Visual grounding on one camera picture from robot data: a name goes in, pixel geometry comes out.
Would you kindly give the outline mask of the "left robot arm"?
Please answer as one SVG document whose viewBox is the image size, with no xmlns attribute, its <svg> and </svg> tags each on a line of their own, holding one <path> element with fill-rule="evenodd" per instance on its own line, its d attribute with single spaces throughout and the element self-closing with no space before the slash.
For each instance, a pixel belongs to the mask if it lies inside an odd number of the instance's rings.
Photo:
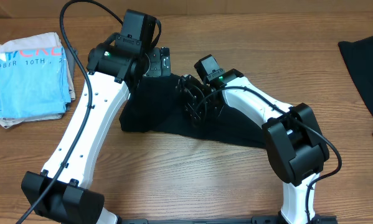
<svg viewBox="0 0 373 224">
<path fill-rule="evenodd" d="M 121 223 L 90 186 L 97 157 L 120 107 L 130 98 L 158 56 L 159 19 L 127 10 L 119 33 L 91 49 L 85 85 L 68 127 L 40 173 L 26 172 L 21 189 L 32 212 L 59 223 Z"/>
</svg>

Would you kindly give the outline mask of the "black t-shirt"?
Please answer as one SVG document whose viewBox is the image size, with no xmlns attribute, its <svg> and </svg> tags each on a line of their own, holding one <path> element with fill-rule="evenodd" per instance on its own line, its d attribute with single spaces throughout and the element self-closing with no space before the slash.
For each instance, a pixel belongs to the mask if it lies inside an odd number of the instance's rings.
<svg viewBox="0 0 373 224">
<path fill-rule="evenodd" d="M 192 122 L 185 101 L 176 91 L 181 77 L 144 77 L 130 96 L 119 117 L 121 129 L 130 133 L 148 131 L 178 134 L 238 146 L 265 148 L 260 125 L 227 105 L 209 109 L 200 124 Z"/>
</svg>

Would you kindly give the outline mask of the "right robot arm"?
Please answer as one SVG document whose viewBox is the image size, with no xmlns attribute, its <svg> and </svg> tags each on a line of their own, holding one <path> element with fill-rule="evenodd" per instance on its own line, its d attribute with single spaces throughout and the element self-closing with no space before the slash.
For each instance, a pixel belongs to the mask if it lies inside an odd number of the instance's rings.
<svg viewBox="0 0 373 224">
<path fill-rule="evenodd" d="M 240 71 L 224 71 L 211 55 L 200 59 L 194 68 L 199 79 L 184 75 L 176 85 L 193 124 L 218 117 L 228 106 L 263 131 L 269 163 L 283 182 L 281 210 L 267 221 L 335 223 L 336 218 L 314 210 L 316 181 L 329 159 L 329 150 L 313 110 L 304 103 L 292 106 L 272 98 Z"/>
</svg>

